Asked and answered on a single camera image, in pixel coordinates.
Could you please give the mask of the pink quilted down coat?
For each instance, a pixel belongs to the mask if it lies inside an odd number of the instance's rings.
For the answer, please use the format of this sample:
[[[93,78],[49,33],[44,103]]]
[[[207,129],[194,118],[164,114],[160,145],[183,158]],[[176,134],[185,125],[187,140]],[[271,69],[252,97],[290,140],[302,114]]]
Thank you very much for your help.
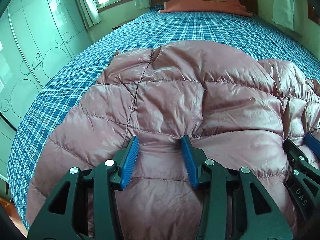
[[[96,167],[135,136],[132,180],[116,194],[125,239],[194,239],[202,197],[180,150],[187,135],[222,166],[249,167],[297,232],[282,144],[301,145],[307,133],[319,137],[319,82],[292,61],[255,60],[208,41],[118,51],[49,136],[29,184],[26,219],[34,221],[71,167]]]

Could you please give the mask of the blue plaid bed sheet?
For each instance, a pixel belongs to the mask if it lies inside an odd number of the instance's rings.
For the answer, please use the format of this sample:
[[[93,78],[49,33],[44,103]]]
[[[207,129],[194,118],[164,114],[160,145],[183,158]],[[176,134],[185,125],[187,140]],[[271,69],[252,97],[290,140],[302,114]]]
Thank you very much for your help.
[[[95,42],[66,63],[34,98],[15,134],[8,181],[17,212],[28,225],[27,195],[49,134],[93,85],[116,50],[158,46],[184,40],[233,46],[256,60],[293,62],[308,79],[319,79],[319,59],[265,20],[219,12],[159,13],[158,7]]]

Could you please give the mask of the pale green curtain right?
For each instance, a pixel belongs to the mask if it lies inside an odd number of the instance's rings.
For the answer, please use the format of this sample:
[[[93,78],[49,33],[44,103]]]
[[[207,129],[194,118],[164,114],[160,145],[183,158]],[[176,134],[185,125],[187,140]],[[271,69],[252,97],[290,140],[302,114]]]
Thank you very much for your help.
[[[300,32],[298,0],[273,0],[272,21],[295,33]]]

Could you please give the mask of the pale green curtain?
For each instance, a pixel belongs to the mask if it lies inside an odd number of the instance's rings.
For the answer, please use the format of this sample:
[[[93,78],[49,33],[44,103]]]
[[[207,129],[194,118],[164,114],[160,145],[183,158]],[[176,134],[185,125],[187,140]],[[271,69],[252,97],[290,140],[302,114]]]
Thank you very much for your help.
[[[300,32],[298,0],[273,0],[272,21],[295,33]]]
[[[75,0],[86,29],[101,22],[95,0]]]

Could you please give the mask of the orange red pillow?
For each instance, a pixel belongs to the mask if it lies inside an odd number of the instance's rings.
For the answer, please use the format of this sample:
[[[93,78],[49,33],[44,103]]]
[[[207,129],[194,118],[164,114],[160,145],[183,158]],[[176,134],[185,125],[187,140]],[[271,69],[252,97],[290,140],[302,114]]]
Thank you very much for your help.
[[[161,9],[158,12],[221,12],[246,17],[253,16],[238,0],[170,0],[165,2],[164,9]]]

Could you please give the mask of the green patterned wardrobe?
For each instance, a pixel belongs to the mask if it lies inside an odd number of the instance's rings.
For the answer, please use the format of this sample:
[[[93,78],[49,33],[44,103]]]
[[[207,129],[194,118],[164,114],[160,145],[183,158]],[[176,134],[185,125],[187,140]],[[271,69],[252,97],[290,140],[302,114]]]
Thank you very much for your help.
[[[75,0],[11,0],[1,16],[1,113],[17,128],[44,86],[91,45]]]

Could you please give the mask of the pale green curtain left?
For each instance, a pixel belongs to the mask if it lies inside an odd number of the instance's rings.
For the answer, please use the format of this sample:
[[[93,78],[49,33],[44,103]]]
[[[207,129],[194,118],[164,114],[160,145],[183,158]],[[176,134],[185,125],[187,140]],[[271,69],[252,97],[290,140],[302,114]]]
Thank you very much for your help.
[[[101,22],[95,0],[75,0],[86,29]]]

